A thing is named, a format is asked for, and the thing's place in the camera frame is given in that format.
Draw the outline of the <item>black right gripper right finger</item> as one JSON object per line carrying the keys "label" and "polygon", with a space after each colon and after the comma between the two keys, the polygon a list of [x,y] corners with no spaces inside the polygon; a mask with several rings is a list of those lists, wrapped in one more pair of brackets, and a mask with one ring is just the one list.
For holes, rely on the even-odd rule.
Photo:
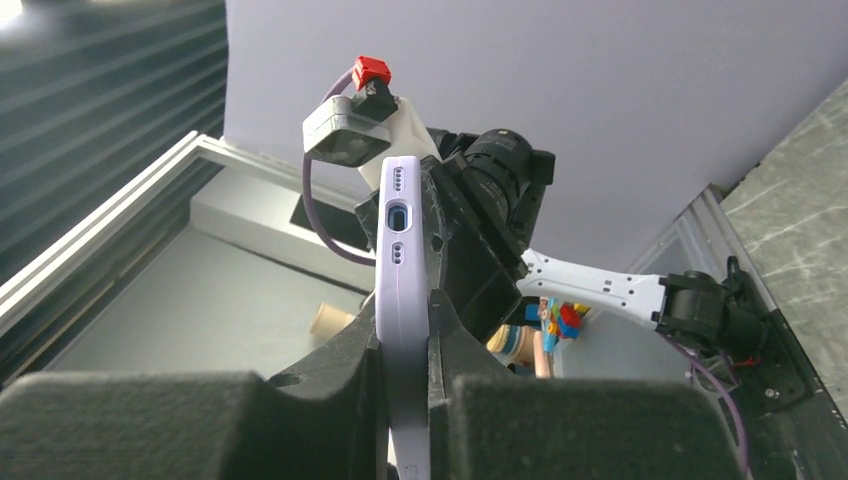
{"label": "black right gripper right finger", "polygon": [[431,381],[436,479],[740,479],[736,448],[707,396],[683,383]]}

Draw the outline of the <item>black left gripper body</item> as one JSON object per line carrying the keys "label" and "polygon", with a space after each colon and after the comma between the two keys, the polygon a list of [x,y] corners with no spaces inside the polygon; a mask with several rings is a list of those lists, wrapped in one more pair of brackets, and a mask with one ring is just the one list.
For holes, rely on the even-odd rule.
{"label": "black left gripper body", "polygon": [[451,301],[469,333],[492,335],[523,301],[516,282],[528,267],[518,238],[484,204],[469,167],[428,156],[420,177],[427,286]]}

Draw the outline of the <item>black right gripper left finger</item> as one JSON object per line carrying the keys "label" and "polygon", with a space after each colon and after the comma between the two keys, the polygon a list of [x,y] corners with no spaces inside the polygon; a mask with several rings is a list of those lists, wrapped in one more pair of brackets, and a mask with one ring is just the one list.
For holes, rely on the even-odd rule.
{"label": "black right gripper left finger", "polygon": [[384,479],[357,388],[280,373],[26,375],[1,394],[5,479]]}

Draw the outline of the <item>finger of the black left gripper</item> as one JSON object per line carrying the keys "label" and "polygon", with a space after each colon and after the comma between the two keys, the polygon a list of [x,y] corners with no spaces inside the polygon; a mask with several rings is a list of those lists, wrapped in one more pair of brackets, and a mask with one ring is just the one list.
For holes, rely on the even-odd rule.
{"label": "finger of the black left gripper", "polygon": [[465,328],[440,289],[430,292],[429,322],[430,401],[496,401],[508,391],[515,375]]}
{"label": "finger of the black left gripper", "polygon": [[293,365],[270,376],[275,388],[342,388],[362,381],[383,387],[374,302],[366,301],[353,321]]}

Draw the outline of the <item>phone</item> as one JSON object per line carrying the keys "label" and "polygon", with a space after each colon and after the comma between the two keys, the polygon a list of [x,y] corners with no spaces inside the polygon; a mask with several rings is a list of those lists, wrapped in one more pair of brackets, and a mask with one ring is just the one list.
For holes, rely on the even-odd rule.
{"label": "phone", "polygon": [[389,429],[401,479],[431,477],[429,287],[420,166],[414,156],[386,158],[378,196],[375,325]]}

